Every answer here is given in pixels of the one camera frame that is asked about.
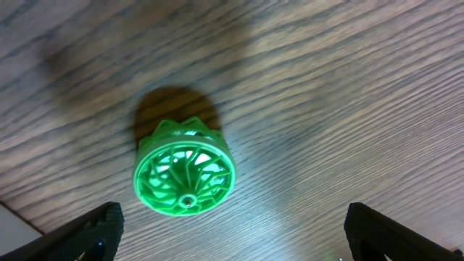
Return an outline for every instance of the wooden surface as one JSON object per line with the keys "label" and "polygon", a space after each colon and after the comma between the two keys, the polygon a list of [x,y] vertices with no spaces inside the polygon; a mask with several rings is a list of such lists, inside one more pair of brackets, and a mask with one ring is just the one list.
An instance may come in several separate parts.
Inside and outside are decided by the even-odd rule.
{"label": "wooden surface", "polygon": [[[364,202],[464,249],[461,0],[0,1],[0,201],[48,232],[120,202],[117,260],[351,260]],[[135,197],[135,141],[220,126],[231,197]]]}

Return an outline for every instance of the green basket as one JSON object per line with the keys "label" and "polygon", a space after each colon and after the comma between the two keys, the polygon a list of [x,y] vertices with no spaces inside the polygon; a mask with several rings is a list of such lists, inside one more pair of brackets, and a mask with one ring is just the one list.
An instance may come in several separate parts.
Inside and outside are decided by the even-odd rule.
{"label": "green basket", "polygon": [[139,199],[170,216],[198,215],[232,192],[236,167],[219,130],[193,117],[163,120],[140,141],[133,185]]}

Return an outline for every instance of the circular rim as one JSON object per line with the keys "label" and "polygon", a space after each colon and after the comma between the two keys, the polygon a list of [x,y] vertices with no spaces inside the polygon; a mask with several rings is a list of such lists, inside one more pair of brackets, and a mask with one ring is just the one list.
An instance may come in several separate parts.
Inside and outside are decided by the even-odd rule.
{"label": "circular rim", "polygon": [[[149,160],[152,158],[153,155],[158,155],[160,152],[163,152],[167,147],[172,147],[172,146],[188,146],[188,145],[200,145],[203,146],[204,148],[208,148],[211,152],[216,153],[216,155],[221,156],[224,160],[224,163],[227,164],[229,169],[231,170],[231,184],[228,188],[227,191],[224,192],[224,195],[220,200],[217,201],[217,204],[215,204],[212,207],[208,207],[204,210],[200,210],[199,212],[196,213],[180,213],[180,214],[172,214],[170,212],[164,211],[163,209],[156,209],[152,206],[151,203],[149,203],[144,196],[141,195],[139,185],[138,185],[138,176],[140,175],[140,170],[144,169],[146,165],[149,164]],[[198,215],[202,214],[204,212],[210,211],[217,207],[218,205],[222,204],[228,196],[231,194],[233,187],[235,186],[236,182],[236,166],[235,162],[233,161],[233,158],[231,156],[231,153],[227,150],[224,149],[222,145],[219,143],[210,140],[208,138],[202,137],[202,136],[173,136],[170,138],[166,138],[162,141],[155,141],[153,144],[148,146],[145,150],[141,152],[141,154],[137,157],[136,161],[136,168],[133,172],[133,189],[136,192],[137,197],[144,203],[147,207],[150,209],[154,210],[155,212],[158,212],[163,215],[168,215],[171,217],[180,217],[180,216],[192,216],[192,215]]]}

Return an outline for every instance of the wood grain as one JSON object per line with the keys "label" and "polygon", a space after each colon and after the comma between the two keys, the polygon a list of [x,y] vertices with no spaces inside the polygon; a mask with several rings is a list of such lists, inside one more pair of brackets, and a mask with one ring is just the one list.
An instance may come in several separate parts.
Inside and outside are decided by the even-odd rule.
{"label": "wood grain", "polygon": [[[350,202],[464,249],[463,11],[0,1],[0,200],[44,232],[120,202],[118,260],[350,260]],[[236,188],[198,217],[154,214],[134,134],[191,115],[223,129]]]}

